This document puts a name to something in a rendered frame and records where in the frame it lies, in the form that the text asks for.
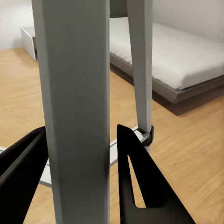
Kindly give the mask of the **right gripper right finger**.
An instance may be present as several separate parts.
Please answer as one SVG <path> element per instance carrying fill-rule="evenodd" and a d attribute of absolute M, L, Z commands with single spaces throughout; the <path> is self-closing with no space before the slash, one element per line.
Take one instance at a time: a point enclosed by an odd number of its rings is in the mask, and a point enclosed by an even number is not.
<path fill-rule="evenodd" d="M 120 224 L 196 224 L 136 134 L 117 125 Z M 146 208 L 135 205 L 128 155 Z"/>

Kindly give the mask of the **camera tripod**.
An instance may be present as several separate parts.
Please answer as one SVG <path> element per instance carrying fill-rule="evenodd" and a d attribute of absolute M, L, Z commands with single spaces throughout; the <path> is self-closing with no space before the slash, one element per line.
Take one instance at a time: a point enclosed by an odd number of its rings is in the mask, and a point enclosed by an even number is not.
<path fill-rule="evenodd" d="M 109 0 L 31 0 L 56 224 L 110 224 Z M 126 0 L 138 125 L 150 155 L 153 0 Z M 0 147 L 0 153 L 7 148 Z"/>

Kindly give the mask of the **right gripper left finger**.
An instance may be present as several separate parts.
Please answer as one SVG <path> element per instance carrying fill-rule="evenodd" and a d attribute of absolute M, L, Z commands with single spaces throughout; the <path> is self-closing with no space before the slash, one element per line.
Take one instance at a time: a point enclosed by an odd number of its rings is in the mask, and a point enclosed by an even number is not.
<path fill-rule="evenodd" d="M 0 153 L 0 224 L 23 224 L 48 159 L 45 126 Z"/>

